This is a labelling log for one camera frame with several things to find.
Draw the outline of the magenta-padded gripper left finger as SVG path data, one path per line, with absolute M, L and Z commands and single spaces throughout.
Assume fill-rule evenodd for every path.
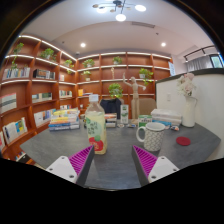
M 70 157 L 60 156 L 47 171 L 79 186 L 84 186 L 94 158 L 94 147 L 88 146 Z

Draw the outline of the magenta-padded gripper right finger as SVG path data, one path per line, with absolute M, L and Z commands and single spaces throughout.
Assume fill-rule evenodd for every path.
M 178 171 L 178 168 L 165 156 L 156 157 L 136 145 L 132 146 L 132 158 L 142 186 Z

